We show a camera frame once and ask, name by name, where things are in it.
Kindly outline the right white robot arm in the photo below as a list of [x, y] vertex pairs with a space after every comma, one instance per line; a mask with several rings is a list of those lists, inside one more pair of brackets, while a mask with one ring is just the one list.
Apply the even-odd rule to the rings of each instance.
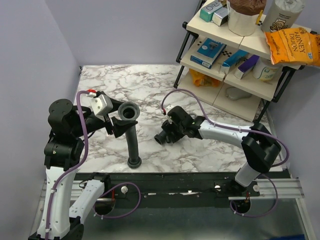
[[230, 183], [230, 191], [236, 196], [247, 192], [248, 186], [259, 175], [268, 173], [281, 151], [280, 144], [261, 123], [243, 127], [219, 126], [218, 122], [210, 123], [203, 116], [193, 118], [181, 106], [172, 105], [165, 108], [165, 113], [166, 120], [161, 126], [164, 139], [158, 141], [160, 144], [164, 141], [175, 143], [187, 136], [220, 141], [243, 150], [246, 163]]

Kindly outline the grey T pipe fitting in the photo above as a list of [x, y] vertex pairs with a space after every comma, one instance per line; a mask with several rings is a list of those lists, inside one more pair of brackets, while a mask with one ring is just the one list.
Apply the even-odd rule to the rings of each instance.
[[174, 144], [180, 140], [180, 136], [173, 130], [162, 130], [154, 136], [155, 141], [160, 144]]

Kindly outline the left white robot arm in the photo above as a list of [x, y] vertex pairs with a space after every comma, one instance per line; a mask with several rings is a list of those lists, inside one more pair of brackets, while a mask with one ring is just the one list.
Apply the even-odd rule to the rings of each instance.
[[109, 210], [116, 203], [116, 185], [107, 173], [93, 172], [84, 189], [71, 202], [73, 183], [79, 168], [89, 154], [89, 138], [96, 131], [106, 129], [109, 135], [126, 136], [129, 167], [138, 168], [139, 156], [136, 134], [140, 108], [133, 102], [110, 98], [102, 91], [81, 90], [76, 101], [58, 99], [48, 109], [51, 127], [44, 148], [46, 192], [40, 224], [32, 240], [80, 240], [84, 223], [96, 210], [99, 198], [109, 197]]

